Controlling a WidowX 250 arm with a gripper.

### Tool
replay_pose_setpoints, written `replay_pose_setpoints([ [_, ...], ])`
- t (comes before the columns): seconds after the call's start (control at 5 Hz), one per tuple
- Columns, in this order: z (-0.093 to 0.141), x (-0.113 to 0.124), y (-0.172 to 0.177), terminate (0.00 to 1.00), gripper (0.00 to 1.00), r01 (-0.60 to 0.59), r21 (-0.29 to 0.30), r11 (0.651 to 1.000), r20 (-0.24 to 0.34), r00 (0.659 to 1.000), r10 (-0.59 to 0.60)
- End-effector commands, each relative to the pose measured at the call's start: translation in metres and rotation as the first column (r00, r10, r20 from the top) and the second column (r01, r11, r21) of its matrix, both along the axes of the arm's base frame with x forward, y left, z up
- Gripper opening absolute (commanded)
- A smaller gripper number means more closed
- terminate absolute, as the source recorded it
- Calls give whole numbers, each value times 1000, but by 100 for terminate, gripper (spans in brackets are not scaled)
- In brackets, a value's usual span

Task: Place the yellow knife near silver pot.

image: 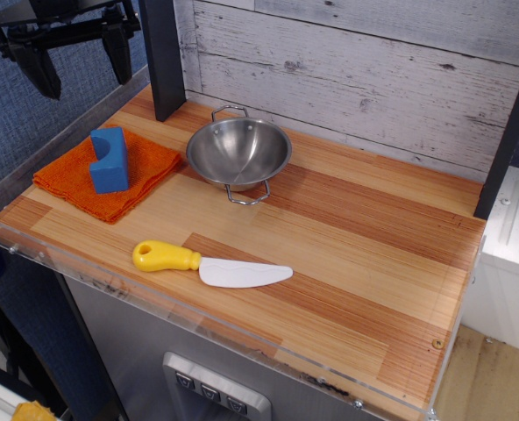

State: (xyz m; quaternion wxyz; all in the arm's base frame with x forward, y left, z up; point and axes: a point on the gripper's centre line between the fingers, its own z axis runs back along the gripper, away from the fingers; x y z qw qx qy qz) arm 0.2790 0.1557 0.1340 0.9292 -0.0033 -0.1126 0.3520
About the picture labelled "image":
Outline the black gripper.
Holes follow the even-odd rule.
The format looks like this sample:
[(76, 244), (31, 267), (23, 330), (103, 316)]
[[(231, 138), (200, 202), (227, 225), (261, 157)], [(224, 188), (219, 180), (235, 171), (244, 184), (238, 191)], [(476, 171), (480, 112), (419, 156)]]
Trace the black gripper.
[(42, 96), (59, 100), (48, 50), (102, 39), (117, 78), (132, 78), (128, 39), (141, 29), (130, 1), (19, 1), (0, 10), (0, 53), (16, 61)]

